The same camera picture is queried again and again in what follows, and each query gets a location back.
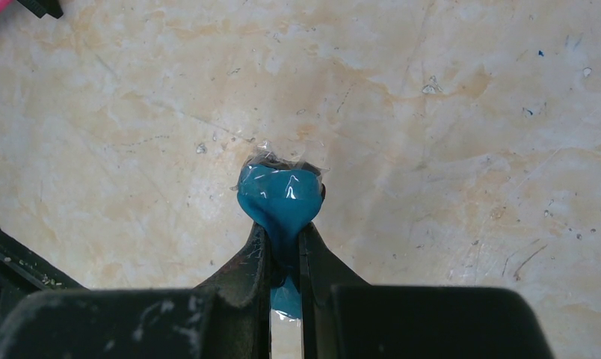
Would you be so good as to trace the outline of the blue eraser sponge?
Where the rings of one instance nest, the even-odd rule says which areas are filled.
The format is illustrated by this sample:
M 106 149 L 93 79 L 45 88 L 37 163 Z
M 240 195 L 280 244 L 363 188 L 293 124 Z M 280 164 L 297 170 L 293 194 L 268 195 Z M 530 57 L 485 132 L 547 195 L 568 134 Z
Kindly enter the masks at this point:
M 265 140 L 253 148 L 233 188 L 241 209 L 268 235 L 271 308 L 282 319 L 303 317 L 298 235 L 322 207 L 326 171 L 296 152 L 285 157 Z

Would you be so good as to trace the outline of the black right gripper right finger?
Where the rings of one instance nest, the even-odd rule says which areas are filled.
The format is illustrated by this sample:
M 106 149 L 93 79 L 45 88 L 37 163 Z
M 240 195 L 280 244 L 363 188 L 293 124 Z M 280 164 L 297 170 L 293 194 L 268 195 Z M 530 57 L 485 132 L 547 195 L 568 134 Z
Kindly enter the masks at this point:
M 338 358 L 339 332 L 332 286 L 368 286 L 325 244 L 310 223 L 298 234 L 302 352 L 304 358 Z

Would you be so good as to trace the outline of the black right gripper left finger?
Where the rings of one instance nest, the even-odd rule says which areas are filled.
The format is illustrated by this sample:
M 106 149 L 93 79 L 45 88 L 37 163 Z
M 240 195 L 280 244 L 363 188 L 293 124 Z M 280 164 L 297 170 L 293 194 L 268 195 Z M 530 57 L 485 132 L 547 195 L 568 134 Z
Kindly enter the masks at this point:
M 271 356 L 271 244 L 253 224 L 245 245 L 194 287 L 207 294 L 202 358 Z

